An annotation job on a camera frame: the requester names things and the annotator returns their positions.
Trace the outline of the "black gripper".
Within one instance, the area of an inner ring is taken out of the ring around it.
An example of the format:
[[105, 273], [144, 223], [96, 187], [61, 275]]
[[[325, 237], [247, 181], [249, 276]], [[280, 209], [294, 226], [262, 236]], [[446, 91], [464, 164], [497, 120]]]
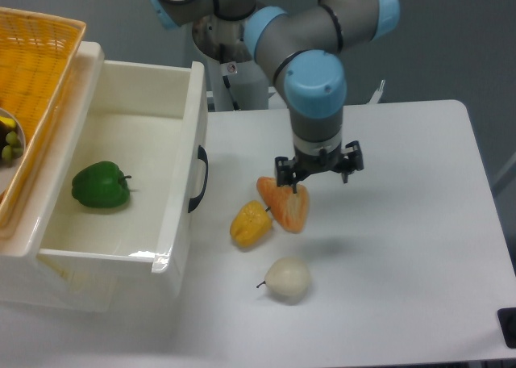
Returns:
[[356, 171], [364, 169], [360, 142], [354, 140], [342, 148], [338, 144], [308, 144], [301, 141], [294, 144], [295, 157], [276, 157], [275, 178], [278, 187], [289, 186], [298, 192], [298, 183], [311, 175], [326, 172], [340, 174], [343, 183]]

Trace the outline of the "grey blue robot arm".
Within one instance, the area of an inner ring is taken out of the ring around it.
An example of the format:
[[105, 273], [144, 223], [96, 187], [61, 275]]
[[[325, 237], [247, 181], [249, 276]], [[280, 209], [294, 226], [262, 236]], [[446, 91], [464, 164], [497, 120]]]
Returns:
[[257, 0], [150, 0], [162, 25], [180, 27], [207, 16], [243, 25], [251, 59], [282, 97], [290, 113], [293, 157], [277, 157], [278, 186], [295, 187], [313, 174], [347, 178], [362, 170], [357, 142], [342, 141], [347, 83], [339, 54], [391, 32], [399, 0], [317, 0], [290, 15]]

